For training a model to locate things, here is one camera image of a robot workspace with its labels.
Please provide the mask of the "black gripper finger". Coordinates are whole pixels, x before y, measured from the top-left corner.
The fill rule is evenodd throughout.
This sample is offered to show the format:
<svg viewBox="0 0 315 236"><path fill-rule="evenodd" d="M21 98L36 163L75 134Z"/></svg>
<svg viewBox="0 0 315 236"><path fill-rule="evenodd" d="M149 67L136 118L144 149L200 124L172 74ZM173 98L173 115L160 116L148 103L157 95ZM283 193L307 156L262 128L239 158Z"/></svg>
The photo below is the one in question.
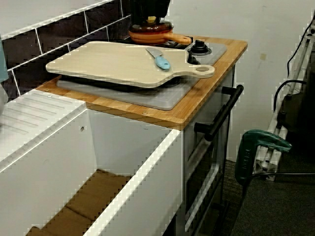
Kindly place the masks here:
<svg viewBox="0 0 315 236"><path fill-rule="evenodd" d="M170 0L156 0L156 17L164 18L167 15Z"/></svg>

